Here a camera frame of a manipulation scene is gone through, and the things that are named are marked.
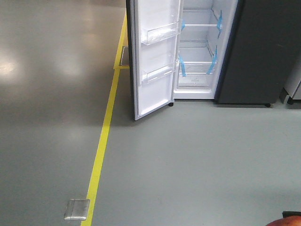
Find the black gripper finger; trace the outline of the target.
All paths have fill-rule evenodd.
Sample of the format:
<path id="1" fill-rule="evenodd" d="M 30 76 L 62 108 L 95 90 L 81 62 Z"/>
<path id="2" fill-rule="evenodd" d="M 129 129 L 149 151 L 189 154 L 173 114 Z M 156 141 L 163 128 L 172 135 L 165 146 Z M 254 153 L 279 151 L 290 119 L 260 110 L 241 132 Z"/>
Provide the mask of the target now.
<path id="1" fill-rule="evenodd" d="M 283 211 L 282 215 L 284 218 L 287 217 L 292 217 L 292 216 L 301 216 L 301 212 L 300 211 Z"/>

